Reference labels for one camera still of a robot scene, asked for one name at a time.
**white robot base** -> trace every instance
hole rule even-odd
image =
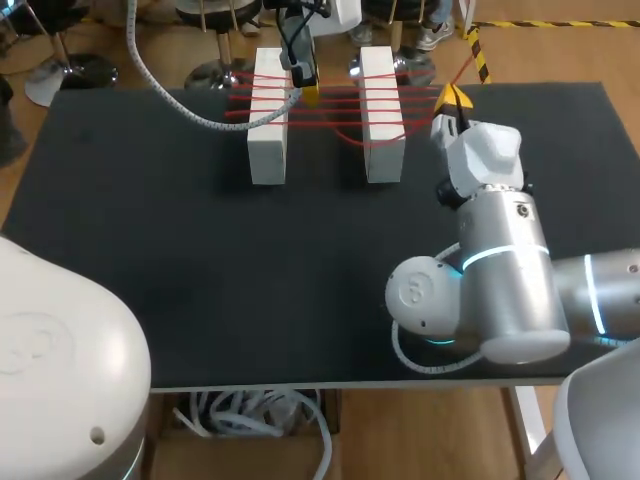
[[[135,480],[151,361],[131,311],[0,238],[0,478]]]

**yellow and black tape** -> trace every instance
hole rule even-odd
[[[476,69],[478,70],[478,77],[480,77],[480,83],[491,83],[491,75],[489,75],[489,68],[487,67],[487,60],[484,58],[482,48],[480,47],[480,38],[478,37],[478,28],[471,27],[467,32],[467,41],[471,46],[471,52],[473,58],[476,60]]]
[[[515,22],[474,22],[474,27],[500,28],[557,28],[557,27],[609,27],[640,28],[639,20],[572,20],[568,22],[540,22],[524,20]]]

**black tabletop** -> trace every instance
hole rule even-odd
[[[553,258],[640,245],[640,164],[600,85],[465,90],[476,119],[520,129]],[[214,92],[175,95],[224,119]],[[387,277],[457,240],[435,200],[444,166],[428,132],[407,140],[394,185],[368,185],[361,150],[331,130],[292,128],[286,185],[254,187],[245,140],[190,123],[150,91],[61,92],[5,223],[9,238],[129,305],[154,388],[535,381],[603,353],[577,344],[529,366],[408,371],[391,348]],[[451,360],[413,350],[426,364]]]

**shoe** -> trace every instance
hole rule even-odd
[[[370,23],[361,23],[349,30],[351,42],[356,47],[368,47],[373,42],[373,31]]]
[[[416,42],[416,48],[425,52],[430,52],[442,40],[453,35],[454,26],[453,18],[449,17],[446,22],[441,23],[437,30],[431,28],[420,27],[420,37]]]
[[[260,35],[260,27],[256,25],[260,25],[260,14],[256,15],[251,22],[244,23],[240,31],[245,37],[257,37]]]

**white foam block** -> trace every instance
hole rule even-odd
[[[376,75],[388,76],[367,78]],[[399,182],[402,174],[405,138],[404,125],[400,123],[402,113],[390,47],[360,49],[359,86],[360,109],[364,122],[362,136],[367,144],[364,147],[367,179],[369,183]],[[375,124],[375,122],[398,123]],[[393,142],[389,141],[400,136],[402,137]]]
[[[289,86],[287,72],[280,64],[280,48],[258,48],[251,96],[250,121],[265,117],[269,112],[284,105],[286,88]],[[278,78],[264,78],[260,75]],[[268,100],[255,100],[255,97]],[[287,121],[287,115],[275,122]],[[287,163],[287,125],[267,124],[252,128],[247,133],[251,179],[254,185],[284,184]]]

